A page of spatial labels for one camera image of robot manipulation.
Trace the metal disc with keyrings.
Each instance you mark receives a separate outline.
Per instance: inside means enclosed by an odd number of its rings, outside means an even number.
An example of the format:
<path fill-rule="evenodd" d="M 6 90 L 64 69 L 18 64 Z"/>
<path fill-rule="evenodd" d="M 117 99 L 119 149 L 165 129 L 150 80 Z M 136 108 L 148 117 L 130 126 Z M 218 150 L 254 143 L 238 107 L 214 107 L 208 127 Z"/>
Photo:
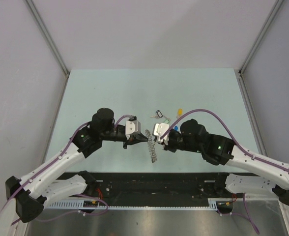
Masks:
<path fill-rule="evenodd" d="M 156 154 L 156 150 L 155 150 L 155 144 L 154 144 L 154 141 L 152 139 L 152 134 L 148 129 L 146 129 L 145 135 L 148 138 L 147 146 L 148 146 L 151 162 L 155 163 L 157 161 L 157 154 Z"/>

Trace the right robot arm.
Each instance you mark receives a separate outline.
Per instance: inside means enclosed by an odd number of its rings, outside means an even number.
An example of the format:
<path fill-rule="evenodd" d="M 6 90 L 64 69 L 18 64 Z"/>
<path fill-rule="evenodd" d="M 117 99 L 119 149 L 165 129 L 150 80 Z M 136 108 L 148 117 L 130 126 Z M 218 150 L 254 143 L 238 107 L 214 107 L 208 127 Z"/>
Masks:
<path fill-rule="evenodd" d="M 184 122 L 176 131 L 166 123 L 153 128 L 155 142 L 164 150 L 200 153 L 202 158 L 215 166 L 231 166 L 248 171 L 250 175 L 224 174 L 214 184 L 219 197 L 233 194 L 272 195 L 289 206 L 289 163 L 252 152 L 231 138 L 210 134 L 194 119 Z"/>

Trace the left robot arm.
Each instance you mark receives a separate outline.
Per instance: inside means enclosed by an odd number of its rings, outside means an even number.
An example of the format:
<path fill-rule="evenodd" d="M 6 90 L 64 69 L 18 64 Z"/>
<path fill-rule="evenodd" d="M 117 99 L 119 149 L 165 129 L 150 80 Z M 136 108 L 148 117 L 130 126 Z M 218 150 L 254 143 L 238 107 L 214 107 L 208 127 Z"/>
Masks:
<path fill-rule="evenodd" d="M 96 179 L 87 171 L 57 181 L 68 168 L 85 160 L 102 147 L 103 141 L 122 142 L 123 148 L 146 143 L 148 138 L 141 133 L 141 124 L 129 115 L 125 125 L 115 124 L 114 112 L 108 108 L 99 109 L 90 122 L 81 125 L 63 150 L 43 163 L 37 169 L 20 178 L 11 176 L 5 182 L 8 203 L 12 208 L 14 225 L 18 221 L 30 222 L 52 202 L 73 195 L 91 196 L 95 193 Z"/>

